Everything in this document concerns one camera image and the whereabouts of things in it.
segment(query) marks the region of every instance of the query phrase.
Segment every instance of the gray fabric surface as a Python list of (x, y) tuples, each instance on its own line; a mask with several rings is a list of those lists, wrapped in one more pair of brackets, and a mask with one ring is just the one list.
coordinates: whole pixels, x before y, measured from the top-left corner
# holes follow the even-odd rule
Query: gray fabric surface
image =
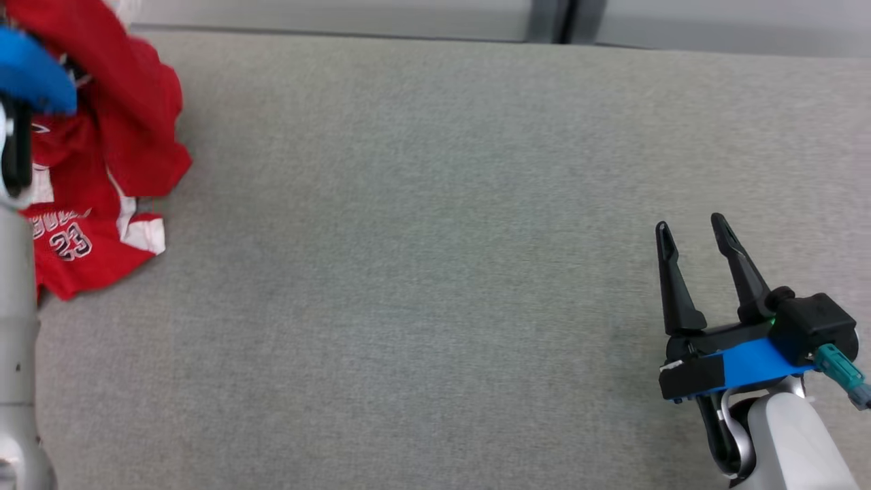
[[(726, 488), (659, 396), (661, 219), (710, 324), (720, 211), (871, 337), (867, 60), (148, 37), (196, 163), (164, 255), (42, 310), (63, 488)], [(871, 487), (868, 414), (809, 390)]]

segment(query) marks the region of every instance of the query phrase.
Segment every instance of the gray carpet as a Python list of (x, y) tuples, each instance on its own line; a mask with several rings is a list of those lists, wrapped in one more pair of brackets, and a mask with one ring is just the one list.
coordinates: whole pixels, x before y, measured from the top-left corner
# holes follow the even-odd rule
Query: gray carpet
[[(659, 396), (661, 219), (710, 324), (720, 211), (871, 337), (868, 60), (148, 37), (196, 163), (164, 255), (42, 310), (64, 489), (726, 488)], [(871, 487), (869, 414), (809, 391)]]

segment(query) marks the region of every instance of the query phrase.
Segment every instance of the teal connector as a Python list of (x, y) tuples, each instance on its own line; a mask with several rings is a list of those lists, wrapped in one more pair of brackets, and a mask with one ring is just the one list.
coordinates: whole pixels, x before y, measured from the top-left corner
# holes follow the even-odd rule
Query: teal connector
[(823, 374), (833, 379), (850, 397), (859, 410), (871, 408), (871, 385), (865, 375), (847, 359), (837, 347), (825, 344), (814, 355), (814, 364)]

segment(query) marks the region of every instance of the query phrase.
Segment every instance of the white panel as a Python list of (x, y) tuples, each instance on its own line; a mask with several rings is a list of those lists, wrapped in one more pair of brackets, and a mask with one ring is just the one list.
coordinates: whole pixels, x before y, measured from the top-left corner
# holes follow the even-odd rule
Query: white panel
[(869, 0), (608, 0), (597, 41), (659, 49), (871, 56)]
[(522, 41), (531, 0), (143, 0), (140, 24)]

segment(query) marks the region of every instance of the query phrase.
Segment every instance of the red fabric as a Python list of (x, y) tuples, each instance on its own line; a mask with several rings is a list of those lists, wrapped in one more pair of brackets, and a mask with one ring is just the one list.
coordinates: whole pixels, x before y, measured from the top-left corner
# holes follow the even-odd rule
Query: red fabric
[[(182, 98), (172, 68), (160, 63), (148, 43), (129, 37), (102, 0), (5, 0), (5, 5), (10, 18), (93, 77), (79, 90), (79, 101), (87, 101), (96, 126), (92, 144), (100, 145), (125, 194), (168, 194), (191, 165), (175, 141)], [(63, 161), (64, 151), (92, 138), (90, 128), (78, 127), (81, 119), (37, 118), (37, 124), (53, 124), (52, 132), (62, 134), (47, 137), (57, 140), (53, 143), (35, 134), (34, 161), (51, 167)]]
[[(109, 286), (154, 257), (121, 242), (122, 196), (98, 155), (80, 154), (53, 167), (51, 177), (81, 195), (65, 205), (37, 204), (22, 212), (33, 222), (38, 288), (45, 286), (66, 301), (80, 291)], [(134, 221), (158, 218), (141, 214)]]

